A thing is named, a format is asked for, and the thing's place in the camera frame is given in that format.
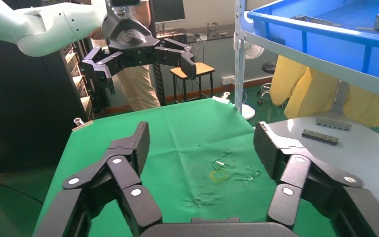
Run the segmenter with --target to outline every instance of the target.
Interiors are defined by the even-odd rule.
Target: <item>blue plastic bin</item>
[[[310,56],[379,77],[379,0],[280,0],[248,13],[255,34]],[[306,15],[342,24],[291,19]]]

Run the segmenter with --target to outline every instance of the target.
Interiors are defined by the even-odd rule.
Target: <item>rolling stool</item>
[[[269,73],[269,74],[274,74],[275,73],[275,67],[277,66],[276,62],[272,63],[264,63],[262,64],[262,71]],[[260,90],[257,91],[257,94],[262,91],[261,98],[257,101],[257,103],[260,105],[262,104],[262,99],[265,96],[265,94],[270,94],[271,93],[271,82],[270,83],[265,83],[261,85]]]

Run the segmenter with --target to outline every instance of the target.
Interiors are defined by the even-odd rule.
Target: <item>white table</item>
[[[347,122],[352,124],[352,128],[348,132],[317,126],[316,118]],[[379,201],[378,133],[336,112],[275,122],[269,127],[279,136],[299,140],[316,158],[360,177],[364,188],[369,189]],[[303,138],[304,129],[338,137],[338,145]]]

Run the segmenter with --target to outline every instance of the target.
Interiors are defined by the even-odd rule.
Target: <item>black cabinet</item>
[[[41,4],[4,2],[13,9]],[[0,41],[0,173],[57,163],[74,118],[88,120],[64,54],[30,57]]]

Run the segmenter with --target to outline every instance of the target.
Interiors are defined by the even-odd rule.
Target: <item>yellow cloth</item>
[[[349,96],[343,106],[349,118],[367,127],[379,126],[379,95],[360,87],[349,85]]]
[[[289,119],[328,111],[338,80],[317,70],[307,68],[300,78],[284,114]]]
[[[306,69],[307,67],[303,64],[278,56],[270,93],[273,104],[281,105],[290,98],[292,90],[296,87]]]
[[[289,119],[330,109],[338,80],[279,56],[272,79],[271,99],[280,105],[290,98],[284,114]],[[343,107],[345,115],[365,126],[379,126],[379,96],[354,85]]]

